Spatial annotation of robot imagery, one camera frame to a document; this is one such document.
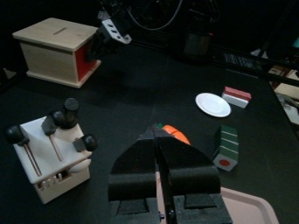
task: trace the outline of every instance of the pink tray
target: pink tray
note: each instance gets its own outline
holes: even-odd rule
[[[268,202],[250,194],[220,188],[234,224],[278,224],[276,214]]]

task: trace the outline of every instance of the dark background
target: dark background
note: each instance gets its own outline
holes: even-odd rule
[[[183,6],[196,2],[184,0]],[[218,0],[219,22],[210,26],[214,33],[211,43],[250,53],[262,47],[268,40],[268,35],[276,30],[276,23],[290,0]],[[9,0],[1,1],[0,5],[0,49],[1,66],[12,71],[25,70],[24,56],[17,40],[12,33],[24,27],[53,17],[78,22],[86,25],[99,26],[98,13],[100,9],[99,0]],[[299,3],[287,13],[284,22],[278,33],[271,36],[272,45],[268,48],[268,57],[283,59],[290,53],[290,48],[299,37]],[[172,32],[180,33],[179,15],[172,24]]]

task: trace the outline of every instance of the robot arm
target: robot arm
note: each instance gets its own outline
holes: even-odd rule
[[[132,41],[128,33],[136,27],[151,32],[164,29],[175,20],[179,12],[195,14],[192,17],[196,27],[199,18],[203,20],[208,18],[212,21],[216,11],[215,1],[194,0],[188,3],[190,5],[186,5],[183,0],[102,1],[102,10],[98,14],[102,25],[88,48],[87,61],[99,59],[120,46],[128,45]]]

